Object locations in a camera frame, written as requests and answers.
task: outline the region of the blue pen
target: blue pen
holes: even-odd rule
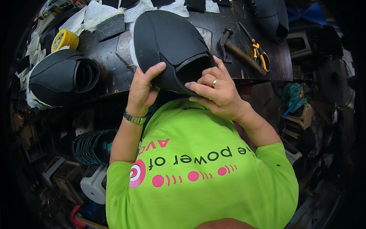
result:
[[[295,102],[293,102],[291,104],[291,106],[286,110],[286,112],[282,115],[282,118],[284,118],[289,112],[290,110],[298,103],[298,101],[300,100],[300,97],[298,97]]]

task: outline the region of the hammer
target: hammer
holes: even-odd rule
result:
[[[223,54],[223,61],[226,59],[226,51],[225,48],[228,48],[233,53],[235,53],[242,60],[250,64],[255,70],[257,70],[260,74],[265,75],[266,72],[262,69],[248,54],[244,53],[240,48],[236,47],[232,43],[228,42],[227,39],[233,32],[231,29],[226,28],[224,31],[224,35],[219,39],[219,48]]]

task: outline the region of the scissors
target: scissors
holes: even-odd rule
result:
[[[254,61],[262,67],[266,72],[269,72],[271,70],[271,60],[269,56],[266,54],[266,52],[263,51],[261,47],[259,47],[259,44],[255,41],[255,39],[250,35],[248,30],[239,22],[239,25],[244,29],[245,33],[250,38],[252,45],[254,47]]]

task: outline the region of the wooden table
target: wooden table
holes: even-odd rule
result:
[[[229,37],[228,41],[239,47],[243,52],[253,56],[251,42],[243,29],[240,28],[238,24],[238,21],[240,21],[271,58],[271,71],[262,76],[227,50],[227,58],[233,60],[232,64],[225,64],[231,77],[233,79],[253,81],[292,81],[292,64],[287,43],[277,45],[269,41],[268,37],[258,29],[251,9],[244,6],[242,1],[235,1],[232,7],[219,8],[219,14],[190,12],[190,17],[187,18],[193,25],[205,28],[213,33],[213,55],[222,57],[217,43],[224,29],[230,28],[234,34]],[[129,30],[128,23],[126,24],[126,30]],[[103,80],[96,88],[97,97],[125,92],[130,88],[134,73],[116,56],[117,41],[118,37],[114,37],[99,43],[96,40],[96,33],[90,33],[89,31],[84,31],[80,35],[77,50],[83,52],[88,58],[95,60],[101,68]]]

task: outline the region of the metal hammer head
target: metal hammer head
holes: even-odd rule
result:
[[[228,40],[229,36],[232,34],[233,34],[232,30],[229,28],[226,28],[224,31],[224,35],[219,40],[219,49],[221,51],[221,54],[223,55],[223,61],[225,61],[225,59],[226,59],[226,51],[225,51],[224,45],[225,45],[226,41]]]

